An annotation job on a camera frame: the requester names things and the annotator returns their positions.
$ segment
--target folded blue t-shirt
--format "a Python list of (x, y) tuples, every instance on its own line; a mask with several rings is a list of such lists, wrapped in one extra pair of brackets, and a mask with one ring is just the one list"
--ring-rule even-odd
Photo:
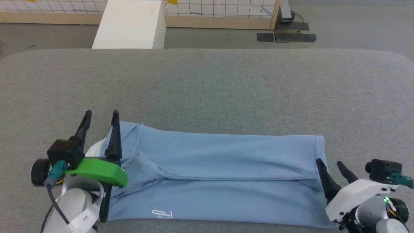
[(326, 163), (322, 136), (183, 133), (124, 121), (120, 131), (128, 185), (113, 188), (109, 220), (336, 227), (325, 212), (315, 163)]

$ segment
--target concrete floor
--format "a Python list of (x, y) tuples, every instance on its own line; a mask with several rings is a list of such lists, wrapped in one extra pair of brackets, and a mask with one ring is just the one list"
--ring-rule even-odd
[[(257, 42), (258, 30), (168, 28), (165, 48), (376, 49), (414, 61), (414, 1), (290, 0), (314, 43)], [(0, 24), (0, 58), (34, 49), (91, 48), (98, 26)]]

